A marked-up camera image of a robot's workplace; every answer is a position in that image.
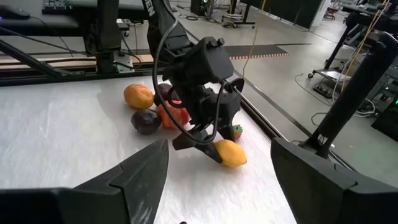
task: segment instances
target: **lemon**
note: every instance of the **lemon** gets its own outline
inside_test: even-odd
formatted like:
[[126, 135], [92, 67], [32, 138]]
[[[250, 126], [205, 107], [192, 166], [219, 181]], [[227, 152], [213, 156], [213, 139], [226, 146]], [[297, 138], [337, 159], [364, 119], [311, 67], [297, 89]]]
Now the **lemon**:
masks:
[[220, 140], [215, 143], [218, 154], [223, 160], [223, 164], [235, 168], [247, 163], [248, 159], [243, 148], [230, 140]]

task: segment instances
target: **concrete floor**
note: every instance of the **concrete floor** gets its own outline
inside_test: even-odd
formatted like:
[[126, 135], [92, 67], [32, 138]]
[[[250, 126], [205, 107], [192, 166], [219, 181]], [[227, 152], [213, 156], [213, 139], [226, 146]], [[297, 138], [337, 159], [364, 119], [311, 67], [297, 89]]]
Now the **concrete floor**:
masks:
[[[307, 90], [321, 80], [321, 77], [307, 79], [307, 74], [313, 69], [322, 68], [325, 59], [329, 57], [336, 42], [343, 33], [345, 26], [338, 18], [335, 21], [323, 21], [321, 26], [311, 31], [286, 24], [270, 18], [251, 9], [250, 21], [258, 21], [256, 44], [289, 44], [280, 48], [290, 53], [289, 57], [256, 58], [249, 61], [245, 78], [254, 84], [246, 85], [243, 91], [245, 97], [289, 140], [304, 140], [306, 134], [296, 127], [296, 120], [310, 132], [316, 129], [310, 118], [317, 112], [327, 112], [329, 106], [316, 100], [301, 89], [298, 82]], [[205, 36], [223, 37], [226, 45], [251, 45], [255, 30], [251, 26], [237, 29], [226, 29], [219, 24], [209, 23], [199, 19], [180, 22], [199, 39]], [[139, 49], [148, 49], [146, 33], [147, 23], [137, 26], [137, 42]], [[43, 45], [32, 45], [29, 41], [16, 37], [1, 37], [26, 52], [59, 52], [58, 49]], [[42, 40], [62, 45], [56, 37], [43, 37]], [[65, 37], [65, 42], [71, 49], [84, 50], [81, 38]], [[135, 48], [134, 30], [128, 38], [131, 48]], [[343, 48], [339, 58], [348, 57], [349, 48]], [[233, 65], [239, 73], [243, 73], [244, 60], [234, 60]], [[334, 151], [360, 173], [398, 187], [398, 143], [383, 133], [371, 127], [373, 120], [367, 118], [352, 118], [334, 144]]]

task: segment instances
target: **yellow cable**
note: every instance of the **yellow cable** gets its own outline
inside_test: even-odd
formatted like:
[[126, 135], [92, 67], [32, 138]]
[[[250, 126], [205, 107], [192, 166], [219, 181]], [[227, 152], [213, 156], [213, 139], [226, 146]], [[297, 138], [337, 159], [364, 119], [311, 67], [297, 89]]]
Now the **yellow cable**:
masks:
[[[266, 5], [266, 1], [267, 1], [267, 0], [262, 0], [262, 6], [261, 6], [261, 8], [260, 8], [260, 12], [264, 10], [264, 6]], [[259, 15], [259, 17], [257, 18], [257, 21], [256, 21], [256, 31], [254, 31], [253, 44], [251, 45], [250, 52], [249, 52], [249, 55], [248, 55], [248, 59], [246, 60], [246, 63], [245, 63], [244, 66], [243, 66], [243, 71], [242, 71], [242, 77], [243, 77], [243, 78], [244, 78], [244, 70], [245, 70], [246, 65], [248, 64], [248, 62], [249, 62], [249, 60], [250, 60], [251, 54], [253, 53], [254, 44], [256, 43], [257, 31], [258, 31], [258, 28], [259, 28], [259, 21], [260, 21], [260, 18], [261, 18], [261, 15]]]
[[370, 32], [372, 31], [373, 27], [376, 25], [376, 21], [378, 21], [379, 18], [382, 16], [382, 12], [384, 12], [384, 10], [386, 9], [386, 7], [387, 7], [389, 1], [390, 1], [390, 0], [384, 0], [383, 4], [385, 3], [386, 5], [384, 6], [383, 10], [381, 10], [381, 11], [378, 10], [378, 11], [376, 12], [376, 14], [375, 14], [374, 17], [373, 17], [372, 22], [370, 23], [370, 25], [369, 25], [369, 27], [368, 27], [368, 30], [367, 30], [366, 33], [365, 33], [365, 36], [364, 36], [363, 40], [362, 40], [361, 43], [358, 45], [357, 51], [356, 51], [356, 53], [355, 53], [355, 55], [354, 55], [352, 61], [349, 63], [349, 66], [348, 66], [348, 68], [347, 68], [347, 70], [346, 70], [346, 72], [345, 72], [344, 80], [343, 80], [343, 85], [341, 86], [341, 91], [340, 91], [340, 93], [342, 93], [343, 90], [344, 90], [344, 87], [345, 87], [345, 84], [346, 84], [346, 76], [347, 76], [347, 74], [349, 73], [349, 71], [351, 70], [351, 67], [352, 67], [353, 64], [354, 64], [354, 61], [356, 60], [356, 57], [358, 56], [358, 53], [361, 51], [361, 49], [362, 49], [362, 47], [363, 47], [363, 45], [364, 45], [364, 43], [365, 43], [365, 40], [368, 38], [368, 35], [369, 35]]

